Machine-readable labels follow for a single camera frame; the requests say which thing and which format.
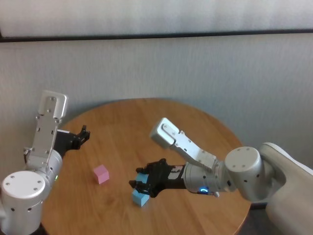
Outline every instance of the blue led light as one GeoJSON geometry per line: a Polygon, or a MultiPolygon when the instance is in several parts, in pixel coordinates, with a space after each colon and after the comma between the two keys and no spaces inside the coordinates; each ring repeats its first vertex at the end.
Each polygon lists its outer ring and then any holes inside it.
{"type": "Polygon", "coordinates": [[[200,192],[209,192],[209,190],[207,190],[206,188],[201,188],[200,192]]]}

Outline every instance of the round wooden table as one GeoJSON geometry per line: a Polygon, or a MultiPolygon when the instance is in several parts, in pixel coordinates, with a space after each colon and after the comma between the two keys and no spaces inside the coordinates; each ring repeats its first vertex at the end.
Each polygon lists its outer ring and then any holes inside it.
{"type": "Polygon", "coordinates": [[[183,158],[149,138],[153,126],[169,118],[197,145],[220,160],[241,143],[218,120],[191,106],[161,99],[132,99],[90,110],[62,129],[78,133],[83,124],[90,140],[69,151],[44,204],[43,226],[49,235],[233,235],[250,203],[238,191],[219,198],[182,189],[162,191],[141,208],[132,201],[129,180],[135,169],[166,158],[183,158]],[[110,179],[99,185],[93,169],[103,164],[110,179]]]}

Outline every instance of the blue cube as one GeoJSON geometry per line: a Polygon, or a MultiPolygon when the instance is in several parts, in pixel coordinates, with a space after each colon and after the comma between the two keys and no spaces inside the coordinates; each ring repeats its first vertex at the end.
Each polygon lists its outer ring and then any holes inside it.
{"type": "MultiPolygon", "coordinates": [[[[141,181],[143,183],[146,183],[148,180],[148,174],[138,173],[136,180],[141,181]]],[[[133,197],[133,202],[135,202],[140,207],[142,207],[150,198],[149,195],[146,195],[144,193],[140,193],[136,189],[134,189],[134,191],[132,193],[132,197],[133,197]]]]}

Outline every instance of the cylindrical joint housing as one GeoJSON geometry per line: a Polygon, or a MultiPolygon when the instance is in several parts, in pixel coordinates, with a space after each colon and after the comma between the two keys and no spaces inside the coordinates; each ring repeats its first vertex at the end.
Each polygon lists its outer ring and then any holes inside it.
{"type": "Polygon", "coordinates": [[[228,153],[225,166],[243,198],[259,201],[272,187],[272,167],[252,147],[240,147],[228,153]]]}
{"type": "Polygon", "coordinates": [[[200,192],[201,188],[207,188],[210,192],[221,191],[218,179],[207,169],[186,163],[183,179],[186,189],[192,193],[200,192]]]}
{"type": "Polygon", "coordinates": [[[59,175],[62,168],[62,163],[61,155],[57,151],[52,150],[46,168],[33,170],[45,179],[44,200],[49,196],[52,190],[56,177],[59,175]]]}
{"type": "Polygon", "coordinates": [[[1,185],[5,219],[1,230],[6,235],[29,235],[40,226],[45,180],[32,171],[7,176],[1,185]]]}
{"type": "Polygon", "coordinates": [[[224,162],[216,161],[212,170],[186,163],[183,179],[186,189],[193,193],[201,192],[203,188],[211,193],[236,189],[224,162]]]}

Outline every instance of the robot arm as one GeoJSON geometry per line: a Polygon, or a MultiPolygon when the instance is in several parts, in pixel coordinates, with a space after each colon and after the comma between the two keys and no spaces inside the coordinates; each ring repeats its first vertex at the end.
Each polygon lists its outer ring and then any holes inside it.
{"type": "Polygon", "coordinates": [[[184,187],[179,188],[186,188],[191,193],[219,197],[219,192],[238,188],[244,198],[257,201],[266,198],[271,189],[272,168],[261,160],[259,152],[254,148],[237,148],[227,155],[224,162],[219,161],[216,156],[199,148],[166,118],[152,130],[151,137],[162,147],[179,152],[187,163],[183,166],[168,166],[166,160],[162,159],[148,164],[146,168],[138,168],[137,172],[149,174],[147,184],[130,181],[131,186],[139,192],[153,192],[151,196],[156,196],[159,192],[156,193],[153,187],[160,183],[160,178],[154,175],[158,174],[162,175],[164,187],[158,187],[157,190],[178,188],[166,183],[166,180],[170,181],[174,177],[178,168],[183,173],[176,174],[176,182],[184,182],[184,187]]]}
{"type": "Polygon", "coordinates": [[[66,95],[43,92],[33,145],[24,149],[25,170],[8,175],[1,184],[0,230],[6,235],[29,235],[39,228],[43,201],[60,173],[63,156],[89,139],[86,126],[78,135],[58,130],[66,109],[66,95]]]}
{"type": "Polygon", "coordinates": [[[264,143],[259,151],[236,148],[225,161],[219,161],[166,118],[153,129],[151,137],[162,147],[179,152],[187,162],[175,166],[161,159],[137,168],[137,172],[149,174],[146,184],[129,182],[138,192],[156,197],[164,189],[185,188],[191,193],[218,197],[219,192],[238,189],[251,202],[267,198],[267,214],[284,234],[312,234],[313,171],[277,145],[264,143]]]}

